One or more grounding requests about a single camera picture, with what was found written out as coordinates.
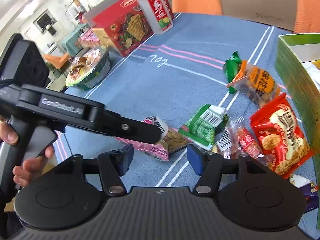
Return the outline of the person's left hand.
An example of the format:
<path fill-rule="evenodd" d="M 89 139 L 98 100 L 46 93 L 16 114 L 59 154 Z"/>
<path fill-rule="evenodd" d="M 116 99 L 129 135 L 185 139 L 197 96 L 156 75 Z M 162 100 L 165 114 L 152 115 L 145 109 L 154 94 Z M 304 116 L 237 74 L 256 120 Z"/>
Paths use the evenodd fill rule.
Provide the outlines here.
<path fill-rule="evenodd" d="M 10 145 L 15 145 L 18 142 L 18 134 L 4 121 L 1 121 L 1 142 Z M 48 159 L 52 158 L 54 153 L 53 145 L 50 145 L 45 149 L 44 155 L 26 159 L 22 166 L 15 166 L 12 170 L 14 182 L 21 187 L 29 185 L 42 174 Z"/>

